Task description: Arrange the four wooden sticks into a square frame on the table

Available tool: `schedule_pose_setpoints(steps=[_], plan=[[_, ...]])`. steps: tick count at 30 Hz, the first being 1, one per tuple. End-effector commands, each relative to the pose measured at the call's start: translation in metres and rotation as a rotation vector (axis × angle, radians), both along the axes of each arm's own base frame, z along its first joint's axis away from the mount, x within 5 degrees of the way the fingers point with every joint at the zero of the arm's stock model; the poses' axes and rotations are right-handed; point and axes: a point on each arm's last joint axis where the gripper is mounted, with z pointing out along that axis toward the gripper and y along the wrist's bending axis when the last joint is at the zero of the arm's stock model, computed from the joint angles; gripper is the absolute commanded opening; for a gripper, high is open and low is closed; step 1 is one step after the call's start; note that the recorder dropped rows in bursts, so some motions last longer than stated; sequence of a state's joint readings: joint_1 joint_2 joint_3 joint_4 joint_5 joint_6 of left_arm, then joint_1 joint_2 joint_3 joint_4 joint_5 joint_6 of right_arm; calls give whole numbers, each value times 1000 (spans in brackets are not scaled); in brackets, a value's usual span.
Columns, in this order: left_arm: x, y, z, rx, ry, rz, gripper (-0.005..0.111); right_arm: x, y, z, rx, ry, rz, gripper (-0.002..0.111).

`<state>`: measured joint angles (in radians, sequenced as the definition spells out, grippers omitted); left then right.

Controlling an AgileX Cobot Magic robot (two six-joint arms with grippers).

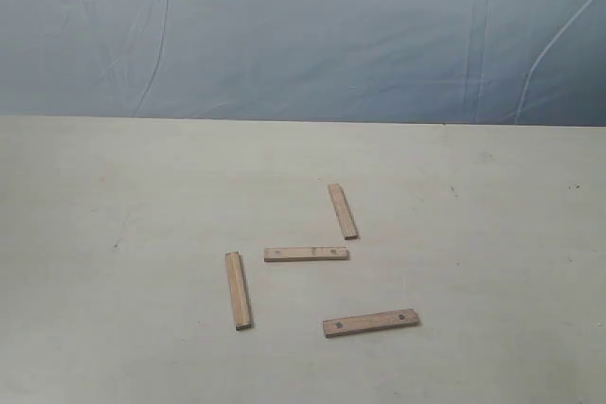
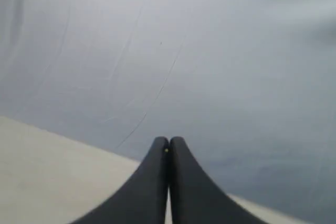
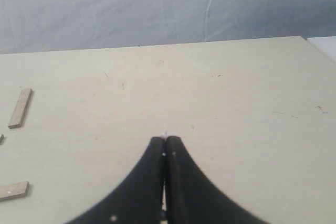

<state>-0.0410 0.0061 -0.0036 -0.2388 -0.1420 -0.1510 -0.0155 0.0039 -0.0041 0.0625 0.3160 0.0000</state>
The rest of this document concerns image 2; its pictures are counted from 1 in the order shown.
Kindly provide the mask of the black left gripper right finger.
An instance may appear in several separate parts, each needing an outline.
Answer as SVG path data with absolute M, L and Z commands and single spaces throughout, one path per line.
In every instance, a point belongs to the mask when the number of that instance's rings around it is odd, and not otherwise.
M 265 223 L 225 194 L 205 173 L 185 139 L 170 140 L 173 223 Z

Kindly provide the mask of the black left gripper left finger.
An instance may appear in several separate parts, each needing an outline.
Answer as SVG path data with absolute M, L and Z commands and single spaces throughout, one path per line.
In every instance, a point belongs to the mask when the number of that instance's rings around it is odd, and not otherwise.
M 156 137 L 143 161 L 126 182 L 73 223 L 165 223 L 169 141 Z

